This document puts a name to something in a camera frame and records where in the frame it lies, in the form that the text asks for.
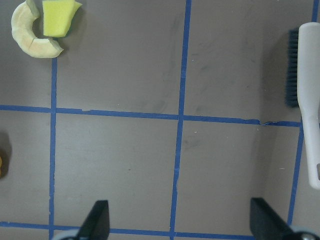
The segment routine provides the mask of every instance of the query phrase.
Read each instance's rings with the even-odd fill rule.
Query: brush bristles
[[[298,28],[289,31],[287,51],[288,68],[285,86],[285,104],[292,108],[296,108],[299,106],[297,96],[298,38]]]

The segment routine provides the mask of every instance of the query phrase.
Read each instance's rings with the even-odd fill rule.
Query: scrub brush
[[[320,23],[289,32],[285,101],[300,108],[309,184],[320,190]]]

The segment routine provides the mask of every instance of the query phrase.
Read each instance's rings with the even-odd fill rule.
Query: gray surface
[[[1,4],[0,105],[50,107],[51,59],[27,55],[11,35],[12,13],[21,2],[10,0]]]
[[[108,199],[112,228],[168,231],[176,132],[175,120],[59,114],[55,224],[79,226]]]
[[[312,3],[193,1],[184,113],[299,122],[284,104],[288,31],[311,20]]]
[[[0,115],[0,152],[8,166],[0,178],[0,222],[47,224],[50,115],[9,111]]]
[[[59,40],[58,107],[177,114],[185,1],[79,1],[72,32]],[[11,37],[20,2],[0,7],[0,105],[50,107],[51,60],[29,57]],[[284,106],[286,41],[311,19],[312,2],[193,0],[184,113],[300,121],[299,109]],[[54,224],[79,226],[95,200],[109,199],[112,228],[169,231],[177,123],[57,114]],[[286,220],[298,133],[185,121],[175,230],[250,235],[250,197],[264,197]],[[10,163],[0,222],[47,225],[50,114],[0,111],[0,156]],[[293,223],[317,230],[319,193],[305,157],[301,166]],[[47,230],[0,227],[0,239],[21,235],[48,239]]]
[[[185,1],[81,2],[61,40],[58,107],[177,114]]]
[[[287,219],[298,134],[295,127],[185,122],[176,231],[250,235],[251,197],[264,197]]]
[[[303,147],[299,184],[295,200],[295,210],[292,224],[305,227],[320,236],[320,191],[309,186],[306,149]]]
[[[1,240],[45,240],[48,239],[47,230],[27,229],[27,228],[1,228]]]

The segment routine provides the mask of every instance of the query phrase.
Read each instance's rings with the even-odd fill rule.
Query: fake fruit slice
[[[12,37],[19,47],[31,57],[55,58],[63,49],[53,39],[40,39],[35,36],[32,26],[38,17],[40,13],[33,0],[21,3],[12,14]]]

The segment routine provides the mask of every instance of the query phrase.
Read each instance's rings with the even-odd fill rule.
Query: sponge
[[[43,35],[65,37],[81,5],[75,0],[43,0]]]

